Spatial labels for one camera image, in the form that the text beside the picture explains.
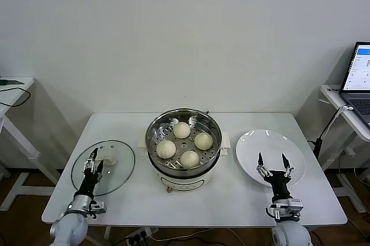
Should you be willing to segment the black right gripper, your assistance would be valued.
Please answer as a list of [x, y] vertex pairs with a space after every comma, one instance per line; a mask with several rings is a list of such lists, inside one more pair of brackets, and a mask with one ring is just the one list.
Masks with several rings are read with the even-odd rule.
[[258, 154], [257, 168], [259, 175], [264, 178], [264, 181], [271, 184], [273, 191], [273, 199], [290, 199], [291, 195], [287, 189], [287, 184], [291, 180], [291, 172], [294, 169], [290, 166], [289, 160], [284, 154], [282, 154], [283, 166], [285, 172], [283, 171], [269, 171], [264, 166], [264, 161], [261, 153]]

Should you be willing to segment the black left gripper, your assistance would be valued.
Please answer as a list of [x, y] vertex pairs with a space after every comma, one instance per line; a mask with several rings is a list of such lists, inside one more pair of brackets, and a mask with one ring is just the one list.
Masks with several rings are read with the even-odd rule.
[[95, 148], [86, 159], [84, 163], [84, 179], [80, 188], [76, 191], [76, 195], [94, 196], [95, 186], [99, 183], [103, 170], [103, 160], [101, 160], [95, 172], [97, 153], [98, 148]]

